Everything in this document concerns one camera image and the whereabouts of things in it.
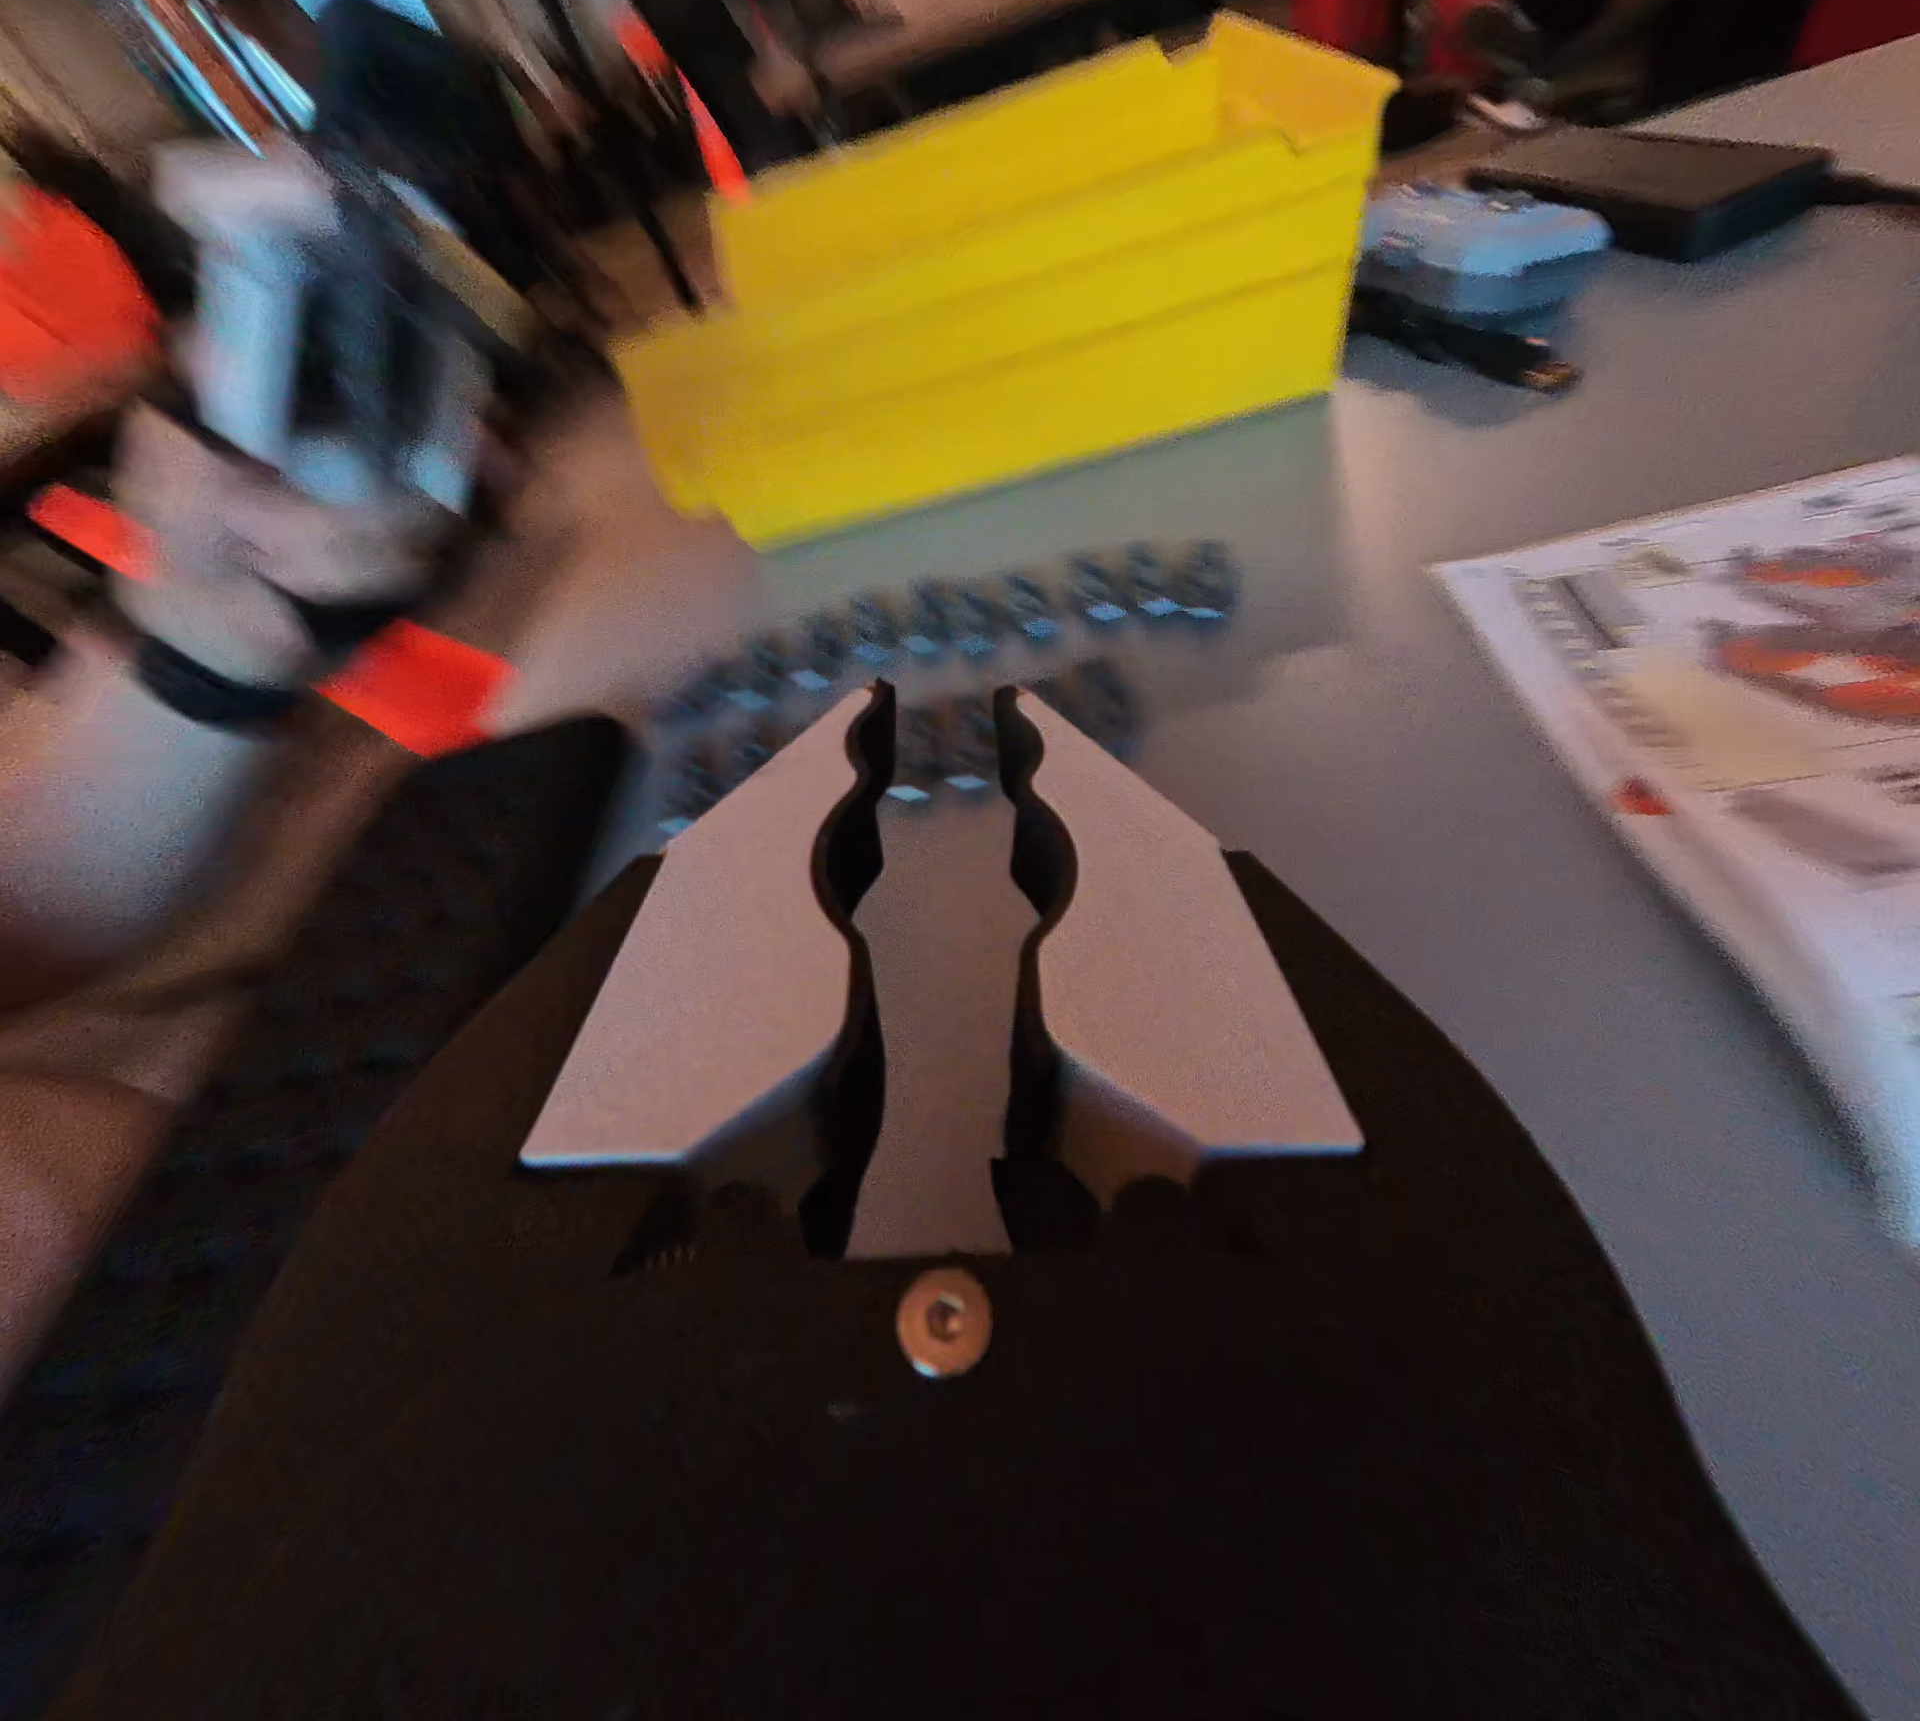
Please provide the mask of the row of grey track links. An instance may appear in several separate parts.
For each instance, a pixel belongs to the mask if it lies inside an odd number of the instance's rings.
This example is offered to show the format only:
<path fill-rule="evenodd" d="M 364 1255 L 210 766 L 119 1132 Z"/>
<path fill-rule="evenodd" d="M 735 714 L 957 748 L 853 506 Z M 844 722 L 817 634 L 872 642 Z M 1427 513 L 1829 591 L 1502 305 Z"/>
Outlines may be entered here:
<path fill-rule="evenodd" d="M 1161 551 L 1125 543 L 1052 571 L 867 588 L 707 658 L 649 710 L 649 791 L 659 842 L 681 836 L 829 706 L 872 683 L 905 687 L 883 796 L 925 806 L 1000 784 L 995 695 L 1018 687 L 1116 759 L 1140 747 L 1140 685 L 1104 645 L 1129 633 L 1225 628 L 1242 565 L 1217 538 Z"/>

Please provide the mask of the blue grey toy controller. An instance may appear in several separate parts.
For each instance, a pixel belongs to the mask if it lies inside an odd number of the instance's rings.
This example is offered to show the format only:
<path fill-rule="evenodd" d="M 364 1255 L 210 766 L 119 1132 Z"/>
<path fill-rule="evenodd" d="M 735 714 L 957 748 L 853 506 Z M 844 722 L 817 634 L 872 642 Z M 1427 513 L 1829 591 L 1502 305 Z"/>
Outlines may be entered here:
<path fill-rule="evenodd" d="M 1616 245 L 1585 208 L 1432 180 L 1379 188 L 1362 223 L 1356 291 L 1463 325 L 1559 310 Z"/>

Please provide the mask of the orange chair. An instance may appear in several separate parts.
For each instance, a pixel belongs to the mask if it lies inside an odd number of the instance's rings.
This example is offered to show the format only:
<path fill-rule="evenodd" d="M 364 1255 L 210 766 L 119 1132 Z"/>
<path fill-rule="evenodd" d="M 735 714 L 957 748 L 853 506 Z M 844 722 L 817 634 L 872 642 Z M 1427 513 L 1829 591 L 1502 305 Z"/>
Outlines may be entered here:
<path fill-rule="evenodd" d="M 1 201 L 1 395 L 46 407 L 148 362 L 157 310 L 119 246 L 23 180 Z"/>

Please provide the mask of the yellow plastic bin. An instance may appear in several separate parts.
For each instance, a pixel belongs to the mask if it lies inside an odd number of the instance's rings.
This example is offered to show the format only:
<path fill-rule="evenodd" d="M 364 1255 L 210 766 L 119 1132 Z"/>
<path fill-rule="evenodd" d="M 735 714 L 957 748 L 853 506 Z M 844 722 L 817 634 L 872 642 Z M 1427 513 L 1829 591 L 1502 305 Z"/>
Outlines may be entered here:
<path fill-rule="evenodd" d="M 609 350 L 652 479 L 780 551 L 1325 395 L 1397 87 L 1217 11 L 756 179 Z"/>

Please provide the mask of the grey desk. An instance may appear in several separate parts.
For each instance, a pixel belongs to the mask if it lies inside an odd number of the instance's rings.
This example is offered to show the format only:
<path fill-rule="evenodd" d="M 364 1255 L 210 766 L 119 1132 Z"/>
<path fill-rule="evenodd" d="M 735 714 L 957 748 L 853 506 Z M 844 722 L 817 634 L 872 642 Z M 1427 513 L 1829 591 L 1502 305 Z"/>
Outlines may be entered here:
<path fill-rule="evenodd" d="M 1712 264 L 1613 261 L 1562 399 L 1373 341 L 1315 403 L 754 556 L 659 504 L 618 401 L 555 445 L 560 528 L 501 720 L 638 725 L 685 658 L 921 575 L 1229 540 L 1220 637 L 1124 637 L 1134 760 L 1260 857 L 1500 1088 L 1576 1192 L 1691 1434 L 1871 1717 L 1915 1717 L 1915 1265 L 1726 961 L 1589 811 L 1432 578 L 1915 450 L 1915 213 Z"/>

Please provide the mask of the open instruction booklet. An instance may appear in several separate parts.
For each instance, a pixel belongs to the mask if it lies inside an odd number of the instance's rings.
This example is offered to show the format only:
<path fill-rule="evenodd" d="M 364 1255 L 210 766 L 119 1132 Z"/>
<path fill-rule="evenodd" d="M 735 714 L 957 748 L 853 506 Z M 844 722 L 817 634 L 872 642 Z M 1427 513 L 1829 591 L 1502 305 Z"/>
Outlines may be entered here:
<path fill-rule="evenodd" d="M 1820 1077 L 1915 1252 L 1915 457 L 1432 575 Z"/>

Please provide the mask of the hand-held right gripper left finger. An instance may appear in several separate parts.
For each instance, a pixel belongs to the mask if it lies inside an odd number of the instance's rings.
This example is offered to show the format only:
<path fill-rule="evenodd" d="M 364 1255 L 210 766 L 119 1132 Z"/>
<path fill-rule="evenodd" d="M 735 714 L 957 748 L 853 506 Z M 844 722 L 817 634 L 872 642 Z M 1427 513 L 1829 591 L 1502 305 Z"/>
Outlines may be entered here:
<path fill-rule="evenodd" d="M 857 907 L 883 866 L 897 695 L 855 689 L 658 854 L 515 1162 L 771 1199 L 842 1255 L 886 1108 Z"/>

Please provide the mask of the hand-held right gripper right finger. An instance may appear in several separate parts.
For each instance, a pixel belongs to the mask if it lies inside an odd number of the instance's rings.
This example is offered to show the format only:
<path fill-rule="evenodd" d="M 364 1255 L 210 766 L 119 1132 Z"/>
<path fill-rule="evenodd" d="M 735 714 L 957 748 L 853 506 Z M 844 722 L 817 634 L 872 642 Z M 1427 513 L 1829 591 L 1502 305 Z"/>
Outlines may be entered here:
<path fill-rule="evenodd" d="M 1002 1149 L 1015 1248 L 1092 1240 L 1140 1182 L 1349 1160 L 1366 1135 L 1242 890 L 1195 819 L 1036 693 L 992 719 L 1014 808 L 1019 943 Z"/>

